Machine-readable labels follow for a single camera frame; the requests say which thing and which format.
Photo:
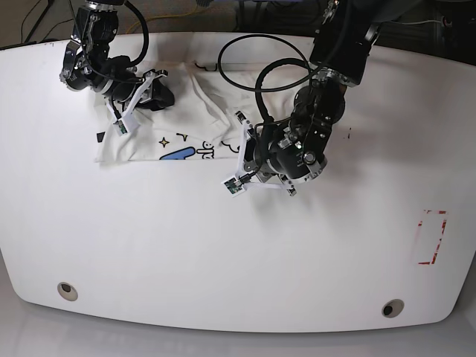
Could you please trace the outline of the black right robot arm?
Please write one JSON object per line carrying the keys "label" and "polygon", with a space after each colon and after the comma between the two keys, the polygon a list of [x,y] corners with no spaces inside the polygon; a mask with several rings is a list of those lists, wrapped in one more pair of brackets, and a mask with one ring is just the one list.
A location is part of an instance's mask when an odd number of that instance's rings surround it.
{"label": "black right robot arm", "polygon": [[[143,44],[135,59],[109,56],[110,43],[118,32],[120,6],[135,14],[142,29]],[[161,82],[168,76],[166,70],[152,69],[140,77],[135,74],[148,49],[147,21],[130,1],[86,1],[74,16],[59,77],[72,91],[90,88],[104,96],[113,127],[119,135],[126,135],[139,127],[135,109],[157,112],[175,103],[174,94]]]}

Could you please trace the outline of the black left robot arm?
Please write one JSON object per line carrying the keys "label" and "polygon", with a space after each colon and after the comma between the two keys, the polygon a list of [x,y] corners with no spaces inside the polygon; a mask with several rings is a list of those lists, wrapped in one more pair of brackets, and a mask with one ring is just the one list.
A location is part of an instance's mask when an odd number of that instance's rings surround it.
{"label": "black left robot arm", "polygon": [[[261,122],[242,124],[238,169],[224,181],[233,194],[251,187],[285,189],[316,179],[327,165],[324,150],[332,127],[343,116],[345,91],[360,84],[372,45],[384,22],[401,16],[412,1],[328,1],[309,58],[284,58],[267,65],[250,88]],[[283,90],[298,87],[292,113],[275,120],[264,104],[264,79],[273,70],[293,65],[308,74]]]}

